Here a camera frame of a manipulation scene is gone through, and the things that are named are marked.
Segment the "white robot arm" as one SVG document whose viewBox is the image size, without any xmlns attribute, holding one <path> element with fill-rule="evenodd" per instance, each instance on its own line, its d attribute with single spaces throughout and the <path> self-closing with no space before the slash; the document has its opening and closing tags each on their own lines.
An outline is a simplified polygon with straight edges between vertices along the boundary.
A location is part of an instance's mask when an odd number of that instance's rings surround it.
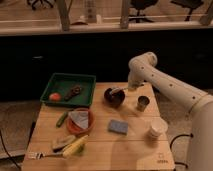
<svg viewBox="0 0 213 171">
<path fill-rule="evenodd" d="M 191 114 L 193 137 L 187 151 L 188 171 L 213 171 L 213 95 L 159 71 L 156 65 L 153 52 L 133 57 L 128 63 L 128 88 L 135 90 L 148 81 Z"/>
</svg>

